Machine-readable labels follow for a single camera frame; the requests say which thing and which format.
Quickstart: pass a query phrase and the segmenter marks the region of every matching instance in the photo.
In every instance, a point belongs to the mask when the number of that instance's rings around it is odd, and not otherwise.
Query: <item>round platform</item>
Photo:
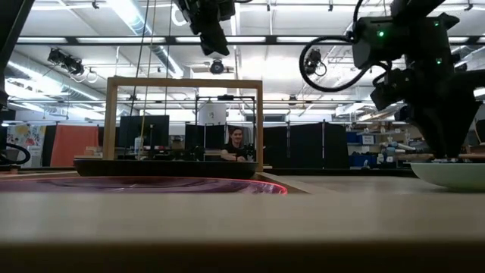
[[[0,193],[269,193],[286,194],[277,184],[202,177],[73,177],[0,182]]]

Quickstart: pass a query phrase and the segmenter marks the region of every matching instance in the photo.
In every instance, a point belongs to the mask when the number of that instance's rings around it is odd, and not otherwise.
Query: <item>wooden rectangular frame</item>
[[[263,82],[260,80],[203,80],[203,79],[160,79],[110,77],[106,95],[105,144],[103,159],[114,160],[114,135],[116,131],[116,108],[119,86],[156,86],[156,87],[211,87],[256,89],[257,138],[256,152],[258,167],[263,171]]]

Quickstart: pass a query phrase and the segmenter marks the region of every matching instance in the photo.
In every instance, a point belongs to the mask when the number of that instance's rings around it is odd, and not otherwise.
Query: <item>white bowl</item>
[[[485,191],[485,164],[411,163],[422,180],[456,190]]]

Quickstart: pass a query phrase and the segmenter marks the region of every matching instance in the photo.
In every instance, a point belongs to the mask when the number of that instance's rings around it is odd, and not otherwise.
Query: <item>computer monitor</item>
[[[121,117],[119,146],[134,146],[135,139],[140,136],[142,131],[142,118],[142,116]],[[143,129],[143,136],[145,136],[144,145],[168,146],[169,123],[170,116],[167,115],[145,116]],[[152,137],[150,137],[150,125],[153,125]]]

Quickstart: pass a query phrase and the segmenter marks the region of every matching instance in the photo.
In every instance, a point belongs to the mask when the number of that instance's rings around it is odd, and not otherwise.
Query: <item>man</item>
[[[221,158],[229,162],[247,161],[247,154],[243,149],[243,129],[238,127],[229,129],[229,142],[222,148]]]

